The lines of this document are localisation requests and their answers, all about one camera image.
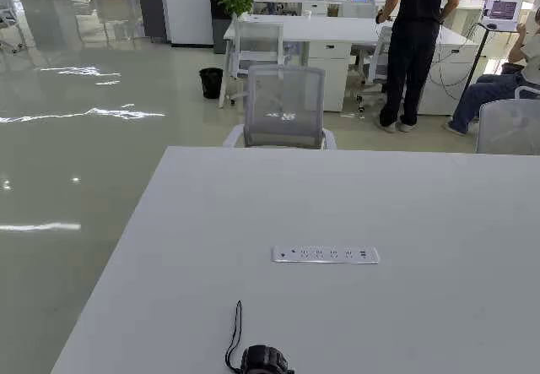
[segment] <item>desk surface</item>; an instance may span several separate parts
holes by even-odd
[[[538,176],[538,156],[168,148],[53,374],[226,374],[239,299],[239,354],[299,374],[536,372]]]
[[[388,22],[384,25],[376,25],[374,19],[367,18],[343,18],[343,17],[316,17],[306,18],[302,16],[288,15],[243,15],[246,21],[280,23],[283,24],[283,39],[285,41],[301,42],[335,42],[335,43],[358,43],[373,44],[379,40],[380,28],[392,26]],[[235,30],[231,25],[225,32],[224,39],[233,39]],[[463,36],[442,27],[440,40],[444,45],[477,45],[474,41],[468,41]]]
[[[256,3],[328,3],[328,4],[336,4],[336,5],[342,5],[343,1],[317,1],[317,0],[253,0]],[[471,10],[477,10],[483,8],[483,2],[484,0],[459,0],[459,7],[457,9],[471,9]],[[354,4],[371,4],[371,2],[367,1],[348,1],[348,3],[354,3]],[[444,7],[446,3],[446,0],[443,0],[441,3],[441,7]],[[521,11],[529,11],[532,9],[532,4],[523,2],[523,5],[521,6]]]

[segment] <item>seated person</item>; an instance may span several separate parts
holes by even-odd
[[[536,22],[540,26],[540,9],[536,14]],[[497,100],[515,98],[516,89],[528,85],[540,89],[540,30],[523,45],[527,34],[524,24],[517,25],[519,36],[510,50],[508,61],[515,63],[527,60],[523,70],[514,74],[494,75],[485,74],[478,78],[476,84],[470,85],[465,91],[463,100],[454,111],[452,119],[444,127],[458,135],[465,135],[469,122],[478,117],[482,104]],[[531,98],[531,93],[522,94],[523,98]]]

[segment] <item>trash bin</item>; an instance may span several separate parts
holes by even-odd
[[[163,0],[139,0],[143,13],[144,34],[153,38],[167,40],[167,29],[165,27],[165,14],[163,10]]]
[[[204,68],[199,72],[202,81],[202,95],[204,98],[215,100],[221,91],[223,70],[220,68]]]

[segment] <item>white filing cabinet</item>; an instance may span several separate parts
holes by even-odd
[[[476,50],[476,46],[437,44],[429,76],[418,105],[419,114],[451,115],[454,113],[471,71]]]
[[[326,71],[324,111],[341,111],[347,82],[351,45],[348,43],[311,42],[308,66]]]
[[[309,3],[302,3],[302,13],[304,11],[311,11],[311,16],[314,17],[327,17],[328,4],[324,1],[311,1]]]

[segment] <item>green plant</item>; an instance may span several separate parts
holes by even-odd
[[[219,0],[219,5],[223,5],[228,15],[236,14],[240,17],[243,13],[251,11],[253,0]]]

